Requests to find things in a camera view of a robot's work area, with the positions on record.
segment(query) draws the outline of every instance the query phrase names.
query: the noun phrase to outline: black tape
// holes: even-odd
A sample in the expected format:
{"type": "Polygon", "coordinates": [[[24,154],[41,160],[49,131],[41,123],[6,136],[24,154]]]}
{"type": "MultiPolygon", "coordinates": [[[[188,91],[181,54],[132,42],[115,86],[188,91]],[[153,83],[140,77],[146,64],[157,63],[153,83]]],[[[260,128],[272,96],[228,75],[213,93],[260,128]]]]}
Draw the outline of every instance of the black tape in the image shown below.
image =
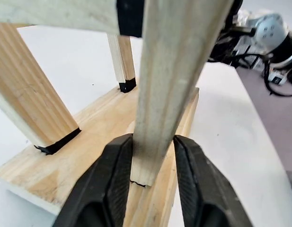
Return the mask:
{"type": "Polygon", "coordinates": [[[142,36],[144,0],[117,0],[119,32],[121,35],[142,36]]]}
{"type": "Polygon", "coordinates": [[[136,87],[135,77],[131,80],[126,80],[125,83],[119,83],[119,88],[121,89],[121,92],[124,92],[124,93],[132,91],[132,89],[135,87],[136,87]]]}
{"type": "Polygon", "coordinates": [[[59,149],[61,149],[63,146],[65,146],[68,142],[70,142],[70,140],[72,140],[74,137],[76,137],[80,132],[81,132],[80,128],[77,128],[76,130],[74,130],[73,132],[69,133],[67,136],[62,138],[61,140],[59,140],[56,143],[54,143],[48,147],[45,147],[45,148],[38,147],[36,145],[34,145],[34,146],[35,146],[35,148],[46,153],[46,155],[53,155],[57,151],[59,151],[59,149]]]}

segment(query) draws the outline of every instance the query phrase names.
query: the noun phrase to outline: white tabletop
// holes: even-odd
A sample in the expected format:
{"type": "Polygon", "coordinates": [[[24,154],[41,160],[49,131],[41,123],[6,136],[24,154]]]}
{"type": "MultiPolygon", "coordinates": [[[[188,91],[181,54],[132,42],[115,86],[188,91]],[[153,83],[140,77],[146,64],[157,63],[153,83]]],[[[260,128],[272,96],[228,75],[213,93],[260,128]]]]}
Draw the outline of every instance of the white tabletop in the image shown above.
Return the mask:
{"type": "MultiPolygon", "coordinates": [[[[19,31],[71,113],[117,85],[105,34],[44,26],[19,31]]],[[[132,46],[138,75],[141,41],[132,39],[132,46]]],[[[254,226],[292,227],[292,190],[235,70],[207,64],[197,86],[190,138],[231,181],[254,226]]],[[[0,165],[28,144],[0,110],[0,165]]],[[[54,219],[0,184],[0,227],[49,227],[54,219]]],[[[178,194],[171,219],[169,226],[183,226],[178,194]]]]}

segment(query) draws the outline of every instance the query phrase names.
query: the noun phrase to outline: wood grain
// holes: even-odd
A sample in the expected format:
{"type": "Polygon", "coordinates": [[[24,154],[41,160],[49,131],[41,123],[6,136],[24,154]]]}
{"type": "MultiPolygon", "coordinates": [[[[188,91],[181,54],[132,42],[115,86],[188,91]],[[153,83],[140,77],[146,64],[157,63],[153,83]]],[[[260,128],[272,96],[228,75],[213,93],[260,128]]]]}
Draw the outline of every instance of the wood grain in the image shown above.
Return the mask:
{"type": "Polygon", "coordinates": [[[131,180],[153,185],[232,0],[148,0],[131,180]]]}
{"type": "Polygon", "coordinates": [[[129,36],[107,35],[116,80],[125,83],[135,77],[129,36]]]}
{"type": "MultiPolygon", "coordinates": [[[[0,167],[0,181],[14,193],[58,214],[76,180],[95,162],[113,138],[133,132],[138,88],[121,93],[114,88],[75,116],[82,132],[59,152],[45,156],[30,146],[0,167]]],[[[188,136],[198,100],[193,96],[177,129],[188,136]]],[[[152,187],[130,184],[125,227],[168,224],[177,186],[173,146],[152,187]]]]}
{"type": "Polygon", "coordinates": [[[78,128],[17,29],[0,23],[0,108],[35,145],[78,128]]]}
{"type": "Polygon", "coordinates": [[[0,22],[119,34],[116,0],[0,0],[0,22]]]}

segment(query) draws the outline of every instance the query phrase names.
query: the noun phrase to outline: gray floor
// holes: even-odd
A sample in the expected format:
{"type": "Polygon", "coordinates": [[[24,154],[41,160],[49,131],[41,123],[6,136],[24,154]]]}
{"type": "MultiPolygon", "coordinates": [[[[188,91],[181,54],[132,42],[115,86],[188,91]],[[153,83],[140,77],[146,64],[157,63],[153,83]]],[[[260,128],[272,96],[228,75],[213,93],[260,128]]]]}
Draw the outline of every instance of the gray floor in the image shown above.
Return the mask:
{"type": "MultiPolygon", "coordinates": [[[[260,73],[238,68],[237,72],[244,83],[278,155],[287,171],[292,171],[292,97],[270,96],[260,73]]],[[[292,93],[288,82],[275,89],[292,93]]]]}

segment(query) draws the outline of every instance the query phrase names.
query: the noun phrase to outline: black cable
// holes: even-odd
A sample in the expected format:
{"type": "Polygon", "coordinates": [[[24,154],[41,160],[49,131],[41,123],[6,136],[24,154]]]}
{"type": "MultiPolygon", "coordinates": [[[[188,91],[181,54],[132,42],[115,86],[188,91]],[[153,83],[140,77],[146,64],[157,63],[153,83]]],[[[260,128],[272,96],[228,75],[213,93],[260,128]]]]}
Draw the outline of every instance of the black cable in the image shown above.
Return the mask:
{"type": "Polygon", "coordinates": [[[262,59],[263,63],[265,64],[264,68],[264,81],[265,81],[265,87],[270,91],[270,95],[275,95],[278,97],[292,97],[292,94],[287,95],[283,93],[279,93],[277,91],[274,91],[270,86],[269,81],[269,74],[270,74],[270,58],[267,55],[258,54],[258,53],[245,53],[245,54],[239,54],[235,56],[230,56],[229,59],[236,60],[236,59],[242,59],[248,56],[257,56],[262,59]]]}

